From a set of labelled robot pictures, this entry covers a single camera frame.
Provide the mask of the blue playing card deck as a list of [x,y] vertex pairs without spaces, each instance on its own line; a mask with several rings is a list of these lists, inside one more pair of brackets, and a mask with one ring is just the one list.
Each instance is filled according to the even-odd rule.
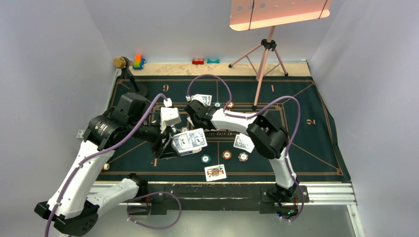
[[171,146],[179,156],[198,153],[208,145],[202,128],[181,132],[173,136]]

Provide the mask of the green poker chip stack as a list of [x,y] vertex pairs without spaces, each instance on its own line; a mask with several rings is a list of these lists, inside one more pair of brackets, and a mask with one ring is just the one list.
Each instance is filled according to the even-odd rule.
[[208,163],[211,162],[211,157],[209,155],[202,155],[201,156],[201,162],[205,163],[205,164],[208,164]]

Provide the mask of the orange poker chip stack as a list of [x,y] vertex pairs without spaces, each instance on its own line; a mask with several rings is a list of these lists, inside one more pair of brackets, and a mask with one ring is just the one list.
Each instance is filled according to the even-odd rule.
[[222,153],[222,158],[225,160],[229,160],[232,157],[232,153],[230,151],[224,151]]

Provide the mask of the pink white poker chip stack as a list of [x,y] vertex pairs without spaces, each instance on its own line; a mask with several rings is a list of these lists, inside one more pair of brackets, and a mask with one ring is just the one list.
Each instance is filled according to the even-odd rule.
[[240,162],[246,162],[249,159],[249,155],[247,153],[240,153],[238,159]]

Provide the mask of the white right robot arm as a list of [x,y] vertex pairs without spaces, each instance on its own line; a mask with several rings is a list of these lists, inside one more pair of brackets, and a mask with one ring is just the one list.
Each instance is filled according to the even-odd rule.
[[207,107],[197,100],[189,102],[184,111],[195,128],[203,130],[230,130],[250,138],[257,152],[267,158],[275,175],[276,193],[280,199],[289,201],[296,196],[298,182],[293,171],[288,133],[268,111],[245,114],[225,111],[214,106]]

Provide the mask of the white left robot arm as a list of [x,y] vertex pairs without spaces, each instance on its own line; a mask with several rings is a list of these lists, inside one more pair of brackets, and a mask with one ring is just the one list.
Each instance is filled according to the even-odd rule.
[[130,138],[149,141],[158,154],[163,152],[171,138],[168,118],[173,105],[162,93],[157,98],[164,102],[157,123],[144,125],[157,100],[148,101],[131,92],[124,94],[117,106],[89,122],[78,155],[61,186],[49,200],[35,207],[35,212],[47,220],[45,236],[50,227],[70,237],[84,236],[108,210],[124,201],[141,202],[149,196],[147,181],[133,173],[97,194],[90,194],[90,189],[116,149]]

